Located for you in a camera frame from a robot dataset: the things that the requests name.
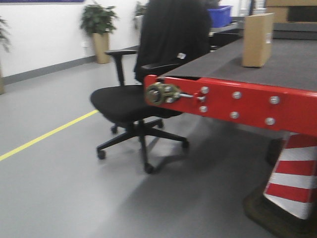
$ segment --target yellow floor line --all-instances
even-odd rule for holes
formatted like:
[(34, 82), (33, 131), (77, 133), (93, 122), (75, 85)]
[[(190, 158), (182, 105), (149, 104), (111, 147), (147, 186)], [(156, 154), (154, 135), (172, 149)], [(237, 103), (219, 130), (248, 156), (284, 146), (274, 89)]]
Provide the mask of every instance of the yellow floor line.
[(37, 142), (39, 142), (39, 141), (41, 141), (41, 140), (44, 140), (45, 138), (47, 138), (47, 137), (49, 137), (49, 136), (51, 136), (51, 135), (54, 135), (55, 133), (57, 133), (57, 132), (59, 132), (59, 131), (65, 129), (65, 128), (71, 126), (71, 125), (74, 125), (75, 123), (77, 123), (77, 122), (79, 122), (79, 121), (81, 121), (81, 120), (83, 120), (83, 119), (86, 119), (87, 117), (92, 116), (92, 115), (95, 114), (96, 112), (98, 112), (98, 111), (97, 111), (97, 110), (94, 110), (94, 111), (92, 111), (92, 112), (90, 112), (90, 113), (87, 113), (87, 114), (85, 114), (85, 115), (83, 115), (83, 116), (81, 116), (81, 117), (79, 117), (79, 118), (77, 118), (77, 119), (75, 119), (75, 120), (70, 121), (69, 123), (66, 123), (66, 124), (64, 124), (64, 125), (62, 125), (62, 126), (56, 128), (56, 129), (54, 129), (54, 130), (51, 130), (50, 132), (48, 132), (48, 133), (46, 133), (46, 134), (44, 134), (44, 135), (41, 135), (41, 136), (37, 137), (37, 138), (34, 139), (34, 140), (31, 140), (31, 141), (25, 143), (24, 145), (21, 145), (21, 146), (15, 148), (14, 150), (11, 150), (11, 151), (5, 153), (4, 155), (1, 155), (1, 156), (0, 156), (0, 161), (2, 161), (2, 160), (4, 160), (4, 159), (6, 159), (6, 158), (8, 158), (8, 157), (10, 157), (10, 156), (12, 156), (12, 155), (18, 153), (18, 152), (20, 152), (21, 150), (24, 150), (24, 149), (30, 147), (31, 145), (34, 145), (35, 143), (37, 143)]

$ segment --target blue plastic bin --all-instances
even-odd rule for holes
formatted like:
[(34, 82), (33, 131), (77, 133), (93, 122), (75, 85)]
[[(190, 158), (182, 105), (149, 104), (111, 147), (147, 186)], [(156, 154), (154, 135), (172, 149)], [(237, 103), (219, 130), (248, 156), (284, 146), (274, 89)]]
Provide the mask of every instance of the blue plastic bin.
[(231, 8), (232, 6), (219, 6), (217, 9), (208, 9), (209, 15), (212, 19), (212, 27), (224, 27), (231, 22)]

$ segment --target chair armrest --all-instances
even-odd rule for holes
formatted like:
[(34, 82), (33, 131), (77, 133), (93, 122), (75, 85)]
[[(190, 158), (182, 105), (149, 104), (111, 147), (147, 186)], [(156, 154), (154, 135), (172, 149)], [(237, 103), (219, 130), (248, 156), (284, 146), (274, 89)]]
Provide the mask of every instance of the chair armrest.
[(181, 63), (178, 61), (152, 63), (152, 64), (147, 64), (142, 66), (141, 72), (144, 75), (148, 75), (148, 74), (161, 75), (179, 66), (181, 66)]
[(121, 50), (111, 50), (106, 51), (105, 54), (112, 56), (114, 58), (115, 67), (117, 69), (117, 75), (118, 80), (120, 83), (120, 86), (124, 86), (124, 75), (123, 75), (123, 67), (122, 67), (122, 56), (123, 55), (133, 55), (136, 54), (138, 51), (135, 49), (135, 47), (130, 47), (126, 49)]
[(133, 54), (136, 54), (137, 52), (138, 52), (137, 50), (122, 49), (122, 50), (106, 51), (105, 54), (109, 56), (122, 56), (122, 55), (133, 55)]

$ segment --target potted plant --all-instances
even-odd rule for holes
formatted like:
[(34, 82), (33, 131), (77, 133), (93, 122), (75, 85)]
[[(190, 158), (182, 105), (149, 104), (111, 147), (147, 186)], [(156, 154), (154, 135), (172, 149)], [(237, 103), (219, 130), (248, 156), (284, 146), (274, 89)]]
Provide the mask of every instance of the potted plant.
[[(9, 51), (8, 45), (10, 44), (10, 41), (8, 37), (6, 36), (8, 32), (6, 31), (5, 27), (8, 27), (5, 20), (3, 20), (0, 16), (0, 44), (3, 46), (5, 51)], [(3, 86), (3, 80), (2, 80), (2, 73), (0, 68), (0, 94), (4, 93), (4, 86)]]
[(139, 1), (137, 2), (134, 10), (134, 27), (135, 29), (141, 28), (142, 25), (142, 18), (147, 10), (148, 5), (142, 5)]
[(105, 51), (109, 49), (109, 33), (116, 29), (113, 20), (118, 17), (114, 8), (115, 6), (102, 7), (94, 1), (94, 4), (85, 6), (81, 17), (80, 28), (93, 37), (97, 63), (109, 62)]

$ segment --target office chair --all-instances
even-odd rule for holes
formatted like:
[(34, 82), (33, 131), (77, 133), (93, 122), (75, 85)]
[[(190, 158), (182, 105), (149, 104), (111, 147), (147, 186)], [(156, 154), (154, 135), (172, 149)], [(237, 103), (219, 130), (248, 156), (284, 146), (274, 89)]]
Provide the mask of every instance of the office chair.
[[(145, 102), (142, 85), (124, 85), (122, 56), (138, 53), (134, 71), (136, 79), (143, 83), (148, 74), (162, 75), (208, 53), (210, 18), (208, 16), (207, 22), (200, 18), (204, 11), (207, 14), (197, 0), (184, 0), (183, 3), (177, 0), (150, 0), (138, 49), (106, 52), (115, 61), (120, 86), (96, 90), (91, 94), (91, 102), (106, 119), (114, 123), (111, 127), (113, 133), (117, 133), (118, 126), (123, 127), (125, 132), (97, 147), (99, 159), (106, 157), (103, 149), (137, 136), (141, 143), (144, 171), (151, 174), (154, 167), (148, 161), (146, 135), (181, 141), (183, 148), (189, 147), (185, 137), (153, 128), (162, 128), (162, 119), (178, 116), (181, 112), (149, 106)], [(182, 14), (190, 14), (192, 20), (184, 20)], [(144, 119), (152, 116), (160, 119), (145, 123)]]

